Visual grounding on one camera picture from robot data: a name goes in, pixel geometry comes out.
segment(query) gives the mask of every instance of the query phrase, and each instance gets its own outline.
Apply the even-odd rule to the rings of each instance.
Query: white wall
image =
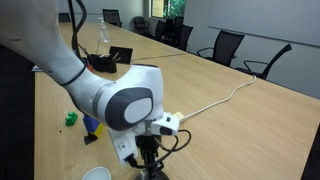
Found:
[[[58,2],[59,12],[69,12],[67,0],[56,0]],[[72,1],[75,13],[81,13],[81,10],[75,0]],[[122,28],[133,31],[133,18],[143,16],[143,0],[82,0],[86,7],[88,16],[87,22],[97,22],[102,16],[102,9],[118,9]],[[76,20],[81,18],[80,14],[75,15]]]
[[[220,29],[208,27],[214,0],[187,0],[184,24],[193,26],[188,51],[196,53],[204,47],[213,47]],[[269,62],[288,42],[246,35],[236,52],[232,67],[243,67],[243,60]],[[293,50],[276,62],[267,80],[320,99],[320,48],[291,43]]]

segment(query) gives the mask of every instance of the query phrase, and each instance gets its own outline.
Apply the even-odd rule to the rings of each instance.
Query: floor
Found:
[[[0,180],[34,179],[33,64],[0,45]],[[320,179],[320,130],[302,180]]]

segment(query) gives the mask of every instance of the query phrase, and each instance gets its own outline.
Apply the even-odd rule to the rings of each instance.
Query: bottle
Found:
[[[105,25],[103,18],[99,18],[99,19],[101,20],[100,27],[99,27],[100,41],[105,43],[109,42],[110,37],[109,37],[108,28]]]

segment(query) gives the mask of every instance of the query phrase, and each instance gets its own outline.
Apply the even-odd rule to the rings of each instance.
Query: green object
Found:
[[[78,115],[75,112],[69,112],[66,117],[66,126],[72,126],[76,122]]]

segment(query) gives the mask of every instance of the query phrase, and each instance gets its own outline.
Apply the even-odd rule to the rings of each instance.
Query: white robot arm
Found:
[[[163,112],[158,67],[132,65],[117,81],[100,78],[65,44],[54,0],[4,1],[0,6],[0,44],[38,65],[69,92],[80,111],[116,131],[176,135],[179,120]]]

